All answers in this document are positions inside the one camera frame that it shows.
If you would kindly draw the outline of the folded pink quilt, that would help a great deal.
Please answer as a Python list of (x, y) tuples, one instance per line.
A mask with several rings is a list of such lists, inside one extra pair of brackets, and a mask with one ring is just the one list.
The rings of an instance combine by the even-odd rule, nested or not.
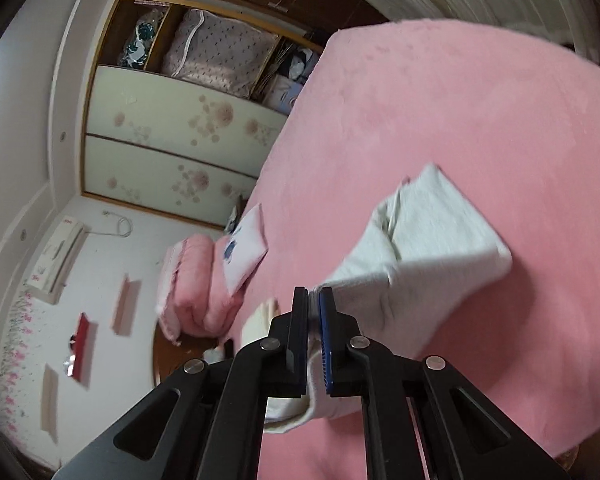
[(169, 247), (160, 271), (156, 312), (167, 341), (221, 338), (233, 325), (244, 294), (228, 291), (223, 252), (228, 238), (194, 234)]

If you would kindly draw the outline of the red wall picture frame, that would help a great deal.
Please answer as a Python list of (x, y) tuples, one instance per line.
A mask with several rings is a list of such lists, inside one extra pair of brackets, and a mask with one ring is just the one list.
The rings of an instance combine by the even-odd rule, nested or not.
[(69, 338), (69, 354), (64, 362), (65, 375), (85, 390), (91, 385), (97, 329), (98, 324), (82, 312), (76, 331)]

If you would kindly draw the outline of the light grey hoodie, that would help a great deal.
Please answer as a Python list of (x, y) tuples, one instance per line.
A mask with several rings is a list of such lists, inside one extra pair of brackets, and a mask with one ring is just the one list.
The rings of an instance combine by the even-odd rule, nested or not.
[(434, 165), (385, 198), (366, 224), (298, 208), (264, 227), (270, 249), (250, 292), (286, 302), (297, 285), (332, 287), (364, 336), (416, 358), (468, 296), (512, 268), (509, 248)]

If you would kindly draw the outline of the pink fleece bed blanket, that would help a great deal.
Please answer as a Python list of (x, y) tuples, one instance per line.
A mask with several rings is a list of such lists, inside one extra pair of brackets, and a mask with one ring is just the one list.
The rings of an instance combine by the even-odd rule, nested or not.
[(268, 254), (237, 322), (323, 283), (428, 164), (514, 257), (428, 349), (562, 454), (600, 429), (600, 66), (556, 44), (449, 20), (332, 36), (250, 197)]

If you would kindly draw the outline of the white wall air conditioner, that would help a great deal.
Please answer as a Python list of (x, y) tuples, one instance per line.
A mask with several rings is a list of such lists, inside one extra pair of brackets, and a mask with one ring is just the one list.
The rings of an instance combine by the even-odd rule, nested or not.
[(53, 230), (27, 278), (30, 295), (46, 304), (57, 304), (66, 277), (80, 251), (88, 227), (77, 218), (65, 216)]

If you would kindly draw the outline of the blue floral bag in wardrobe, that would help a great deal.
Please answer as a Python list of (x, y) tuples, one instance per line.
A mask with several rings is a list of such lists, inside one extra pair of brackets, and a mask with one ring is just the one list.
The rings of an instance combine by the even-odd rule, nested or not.
[(132, 70), (142, 70), (145, 67), (165, 15), (165, 8), (152, 8), (136, 21), (131, 35), (125, 41), (122, 52), (118, 56), (117, 64), (120, 67), (132, 68)]

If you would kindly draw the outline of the dotted quilt storage bag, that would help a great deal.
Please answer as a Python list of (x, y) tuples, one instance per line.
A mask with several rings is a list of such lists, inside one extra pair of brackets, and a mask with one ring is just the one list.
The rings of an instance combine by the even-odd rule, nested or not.
[(185, 12), (161, 73), (238, 98), (248, 98), (280, 37), (234, 18)]

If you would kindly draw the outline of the wooden wardrobe with floral doors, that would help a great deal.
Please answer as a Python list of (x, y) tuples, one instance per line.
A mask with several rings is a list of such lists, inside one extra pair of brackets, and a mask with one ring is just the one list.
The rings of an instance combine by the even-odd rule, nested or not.
[[(166, 15), (145, 67), (120, 67), (125, 41), (152, 8), (165, 8)], [(248, 98), (161, 73), (163, 57), (190, 9), (234, 18), (280, 37)], [(219, 229), (256, 186), (321, 52), (294, 32), (208, 3), (114, 0), (86, 90), (81, 192)]]

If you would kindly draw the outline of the white pillow with blue print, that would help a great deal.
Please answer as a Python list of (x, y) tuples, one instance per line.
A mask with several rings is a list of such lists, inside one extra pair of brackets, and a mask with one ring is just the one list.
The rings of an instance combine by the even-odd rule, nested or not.
[(261, 205), (253, 206), (235, 231), (218, 240), (214, 249), (212, 278), (221, 280), (226, 291), (234, 296), (268, 252)]

